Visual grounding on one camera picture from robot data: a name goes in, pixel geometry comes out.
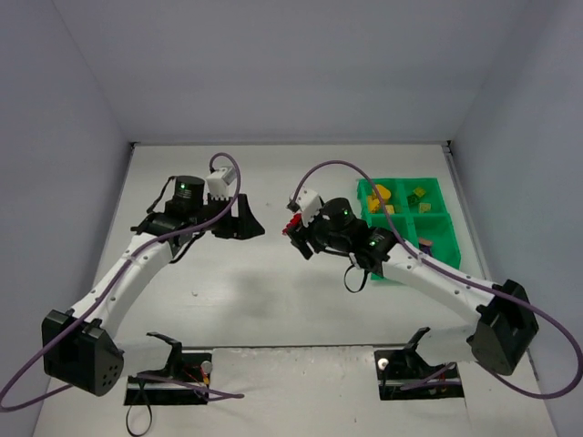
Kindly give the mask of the red scalloped lego brick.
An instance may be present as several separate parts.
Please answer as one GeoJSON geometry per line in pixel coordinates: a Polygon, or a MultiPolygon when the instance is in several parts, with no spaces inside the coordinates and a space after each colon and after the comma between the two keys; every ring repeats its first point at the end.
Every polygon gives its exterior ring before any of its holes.
{"type": "Polygon", "coordinates": [[[301,225],[302,225],[302,214],[296,213],[293,215],[293,217],[290,219],[290,221],[285,225],[285,227],[281,233],[283,235],[289,235],[290,233],[292,233],[294,230],[296,230],[301,225]]]}

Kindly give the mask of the green compartment tray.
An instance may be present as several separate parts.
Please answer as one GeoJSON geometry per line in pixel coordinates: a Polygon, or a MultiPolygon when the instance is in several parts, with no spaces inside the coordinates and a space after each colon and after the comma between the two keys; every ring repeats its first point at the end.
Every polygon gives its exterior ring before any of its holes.
{"type": "Polygon", "coordinates": [[[394,205],[397,214],[390,215],[401,237],[419,248],[418,239],[429,239],[433,247],[426,254],[455,269],[461,265],[461,252],[451,216],[445,206],[445,200],[436,178],[377,178],[375,184],[389,188],[392,196],[387,204],[394,205]],[[409,206],[407,197],[417,187],[426,190],[417,205],[409,206]],[[429,203],[432,209],[428,213],[419,213],[419,204],[429,203]]]}

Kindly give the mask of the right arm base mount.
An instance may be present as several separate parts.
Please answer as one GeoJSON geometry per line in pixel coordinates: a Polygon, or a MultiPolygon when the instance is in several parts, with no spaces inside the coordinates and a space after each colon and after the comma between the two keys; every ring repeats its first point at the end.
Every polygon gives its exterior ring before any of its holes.
{"type": "Polygon", "coordinates": [[[381,401],[437,401],[465,397],[455,364],[429,365],[417,352],[430,331],[419,329],[401,349],[373,352],[381,401]]]}

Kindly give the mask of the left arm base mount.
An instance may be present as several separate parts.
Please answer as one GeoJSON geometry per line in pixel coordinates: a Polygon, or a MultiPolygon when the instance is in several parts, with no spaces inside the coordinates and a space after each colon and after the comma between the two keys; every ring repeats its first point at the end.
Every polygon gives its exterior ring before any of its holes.
{"type": "Polygon", "coordinates": [[[177,384],[177,381],[200,388],[209,388],[212,353],[185,351],[180,341],[157,332],[151,331],[148,336],[170,346],[170,354],[165,367],[147,370],[147,373],[163,378],[163,381],[129,376],[124,404],[128,407],[207,405],[211,397],[209,393],[190,390],[188,387],[177,384]]]}

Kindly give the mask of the orange yellow curved lego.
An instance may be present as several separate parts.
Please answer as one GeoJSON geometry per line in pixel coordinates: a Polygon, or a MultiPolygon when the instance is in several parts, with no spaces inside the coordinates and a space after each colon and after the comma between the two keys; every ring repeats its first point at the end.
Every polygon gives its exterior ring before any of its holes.
{"type": "Polygon", "coordinates": [[[375,184],[372,188],[372,197],[378,199],[380,202],[388,202],[391,196],[391,190],[381,184],[375,184]]]}

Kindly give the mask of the dark green curved lego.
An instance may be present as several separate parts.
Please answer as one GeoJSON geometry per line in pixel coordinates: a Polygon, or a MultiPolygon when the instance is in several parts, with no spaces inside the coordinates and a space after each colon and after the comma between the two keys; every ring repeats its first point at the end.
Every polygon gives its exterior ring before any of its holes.
{"type": "Polygon", "coordinates": [[[407,197],[407,203],[409,206],[417,205],[420,202],[420,198],[415,194],[411,194],[407,197]]]}

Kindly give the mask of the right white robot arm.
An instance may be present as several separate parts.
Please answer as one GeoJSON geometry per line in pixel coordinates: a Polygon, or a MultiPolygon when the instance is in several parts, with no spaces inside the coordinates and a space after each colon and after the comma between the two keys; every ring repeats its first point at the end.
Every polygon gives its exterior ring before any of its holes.
{"type": "Polygon", "coordinates": [[[324,202],[310,191],[288,208],[293,217],[283,234],[306,259],[337,254],[365,275],[417,290],[462,319],[453,328],[422,327],[407,342],[407,349],[428,365],[474,361],[499,375],[514,372],[538,332],[534,314],[513,301],[527,299],[520,284],[475,279],[400,243],[391,230],[357,218],[346,198],[324,202]]]}

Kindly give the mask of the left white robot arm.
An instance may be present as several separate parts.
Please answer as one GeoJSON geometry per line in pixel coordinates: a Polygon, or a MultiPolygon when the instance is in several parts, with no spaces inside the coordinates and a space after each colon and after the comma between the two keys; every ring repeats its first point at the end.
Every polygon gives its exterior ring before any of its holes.
{"type": "Polygon", "coordinates": [[[169,183],[174,186],[171,199],[161,211],[148,208],[102,280],[69,310],[52,310],[43,320],[48,376],[96,396],[108,393],[125,376],[180,376],[185,366],[181,342],[150,331],[136,342],[118,343],[123,319],[155,276],[179,262],[206,234],[247,240],[264,235],[265,229],[253,216],[247,196],[230,195],[228,182],[217,174],[171,177],[169,183]]]}

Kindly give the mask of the yellow curved lego brick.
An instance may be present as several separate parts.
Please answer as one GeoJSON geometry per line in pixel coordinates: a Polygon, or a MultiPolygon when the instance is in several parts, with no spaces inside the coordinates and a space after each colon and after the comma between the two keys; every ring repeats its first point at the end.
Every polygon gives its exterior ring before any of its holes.
{"type": "Polygon", "coordinates": [[[367,198],[367,209],[371,214],[378,213],[382,209],[382,205],[382,201],[378,198],[374,198],[373,196],[367,198]]]}

